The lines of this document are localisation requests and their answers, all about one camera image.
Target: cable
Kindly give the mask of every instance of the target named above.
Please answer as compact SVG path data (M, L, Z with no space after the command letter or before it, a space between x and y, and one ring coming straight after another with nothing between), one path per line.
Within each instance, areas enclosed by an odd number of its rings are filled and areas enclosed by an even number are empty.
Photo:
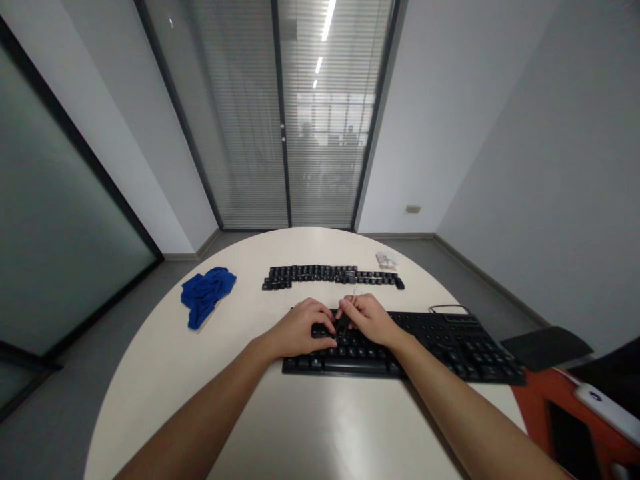
M429 311L431 313L437 313L436 310L434 310L435 308L440 308L440 307L460 307L460 308L464 308L464 310L467 311L467 313L469 315L471 315L471 312L468 308L466 308L464 305L434 305L432 307L429 307Z
M580 387L582 385L582 382L580 380L578 380L575 377L572 377L570 374L563 372L560 369L557 369L556 367L553 367L554 370L556 370L556 372L558 372L560 375L562 375L564 378L566 378L567 380L569 380L572 384Z

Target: left hand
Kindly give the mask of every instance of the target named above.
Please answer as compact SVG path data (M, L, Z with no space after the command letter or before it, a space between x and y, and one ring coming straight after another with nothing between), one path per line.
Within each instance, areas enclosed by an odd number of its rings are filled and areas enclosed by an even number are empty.
M289 310L282 319L262 335L273 358L296 357L312 351L336 348L334 339L312 338L311 326L322 323L334 335L333 315L325 305L308 298Z

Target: black cable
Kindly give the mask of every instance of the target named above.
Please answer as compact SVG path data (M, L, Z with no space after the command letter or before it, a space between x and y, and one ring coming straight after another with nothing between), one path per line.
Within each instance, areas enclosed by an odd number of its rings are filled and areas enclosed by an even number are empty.
M434 310L434 309L440 308L440 307L460 307L460 308L464 308L464 310L466 310L467 313L469 315L471 315L471 311L468 308L466 308L464 305L434 305L432 307L429 307L429 311L431 313L437 313L436 310Z

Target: gray floor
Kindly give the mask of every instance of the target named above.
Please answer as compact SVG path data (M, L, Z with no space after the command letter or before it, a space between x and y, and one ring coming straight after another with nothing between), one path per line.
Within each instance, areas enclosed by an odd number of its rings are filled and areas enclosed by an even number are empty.
M252 233L222 233L205 258ZM434 240L379 240L430 272L496 340L537 328L516 306ZM138 328L198 262L166 261L78 341L56 373L0 425L0 472L11 479L81 479L109 382Z

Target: blue cloth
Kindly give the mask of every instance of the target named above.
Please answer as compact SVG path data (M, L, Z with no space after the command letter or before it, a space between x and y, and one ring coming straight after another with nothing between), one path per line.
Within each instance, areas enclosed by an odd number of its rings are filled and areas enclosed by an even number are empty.
M222 267L216 267L204 276L199 273L182 284L180 300L188 306L189 328L198 330L213 311L215 304L233 288L235 275Z

